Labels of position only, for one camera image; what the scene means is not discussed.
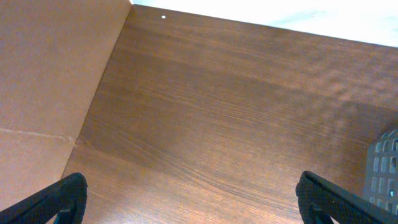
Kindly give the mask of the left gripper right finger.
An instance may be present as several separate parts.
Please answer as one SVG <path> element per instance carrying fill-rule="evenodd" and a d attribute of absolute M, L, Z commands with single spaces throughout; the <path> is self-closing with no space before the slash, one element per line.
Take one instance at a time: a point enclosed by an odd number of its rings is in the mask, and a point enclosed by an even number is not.
<path fill-rule="evenodd" d="M 304 224 L 397 223 L 397 215 L 310 171 L 302 172 L 295 193 Z"/>

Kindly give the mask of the grey plastic basket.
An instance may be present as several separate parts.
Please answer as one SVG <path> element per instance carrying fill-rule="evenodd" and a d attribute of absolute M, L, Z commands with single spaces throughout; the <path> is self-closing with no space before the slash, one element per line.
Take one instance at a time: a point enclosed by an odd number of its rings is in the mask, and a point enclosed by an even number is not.
<path fill-rule="evenodd" d="M 386 132 L 369 147 L 363 197 L 397 215 L 397 130 Z"/>

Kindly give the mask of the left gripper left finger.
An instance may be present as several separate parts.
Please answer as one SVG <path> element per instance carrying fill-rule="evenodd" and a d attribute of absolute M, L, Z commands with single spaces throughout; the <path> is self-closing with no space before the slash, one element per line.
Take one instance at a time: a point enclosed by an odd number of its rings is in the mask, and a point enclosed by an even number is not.
<path fill-rule="evenodd" d="M 81 224 L 87 202 L 87 182 L 76 172 L 1 211 L 2 224 Z"/>

